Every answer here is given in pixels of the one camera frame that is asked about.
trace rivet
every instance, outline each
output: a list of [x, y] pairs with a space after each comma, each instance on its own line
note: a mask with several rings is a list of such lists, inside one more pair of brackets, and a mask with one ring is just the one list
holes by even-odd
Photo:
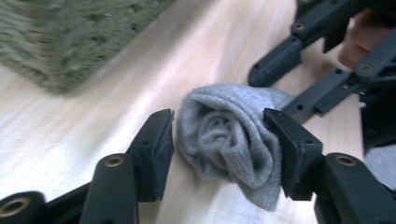
[[30, 198], [13, 199], [0, 207], [0, 217], [12, 217], [23, 211], [30, 204]]
[[359, 66], [359, 71], [363, 73], [370, 73], [372, 72], [374, 67], [370, 65], [369, 63], [363, 63]]
[[123, 157], [112, 157], [105, 162], [105, 166], [115, 167], [121, 165], [123, 162], [124, 162]]
[[355, 166], [355, 165], [356, 165], [355, 160], [353, 160], [353, 159], [351, 159], [351, 158], [349, 158], [349, 157], [345, 157], [345, 156], [337, 156], [337, 157], [335, 158], [335, 160], [336, 160], [338, 163], [340, 163], [340, 164], [342, 164], [342, 165], [345, 165], [345, 166]]
[[302, 23], [294, 23], [295, 30], [303, 30], [305, 26]]

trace gray sock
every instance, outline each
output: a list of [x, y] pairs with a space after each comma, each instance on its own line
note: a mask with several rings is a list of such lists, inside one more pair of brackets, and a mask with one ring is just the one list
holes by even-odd
[[195, 89], [178, 112], [181, 153], [200, 177], [236, 182], [251, 202], [274, 211], [281, 150], [262, 124], [262, 111], [279, 109], [290, 100], [274, 88], [215, 84]]
[[396, 190], [396, 145], [371, 149], [364, 163], [376, 179], [388, 188]]

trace table surface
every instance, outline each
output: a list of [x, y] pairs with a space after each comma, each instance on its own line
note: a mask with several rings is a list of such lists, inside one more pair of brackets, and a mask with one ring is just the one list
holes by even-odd
[[[294, 0], [176, 0], [158, 20], [75, 90], [50, 94], [0, 65], [0, 198], [38, 190], [47, 200], [92, 178], [104, 156], [124, 152], [146, 118], [177, 111], [188, 91], [246, 84], [248, 70], [289, 34]], [[298, 94], [334, 66], [318, 42], [276, 83]], [[361, 158], [357, 96], [304, 125], [324, 143]], [[162, 202], [141, 203], [141, 223], [316, 223], [312, 202], [281, 194], [275, 212], [249, 203], [235, 184], [202, 180], [176, 151]]]

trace woven basket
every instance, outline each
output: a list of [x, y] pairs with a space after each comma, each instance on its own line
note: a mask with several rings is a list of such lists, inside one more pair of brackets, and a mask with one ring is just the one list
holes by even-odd
[[50, 91], [69, 91], [172, 2], [1, 0], [0, 60]]

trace finger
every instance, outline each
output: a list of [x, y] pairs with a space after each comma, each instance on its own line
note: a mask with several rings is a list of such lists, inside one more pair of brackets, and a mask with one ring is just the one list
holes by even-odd
[[369, 51], [355, 44], [349, 35], [346, 36], [344, 46], [342, 47], [338, 59], [341, 64], [352, 68], [360, 61]]
[[370, 9], [363, 10], [355, 17], [355, 26], [349, 38], [366, 50], [373, 49], [389, 33], [389, 23], [381, 15]]

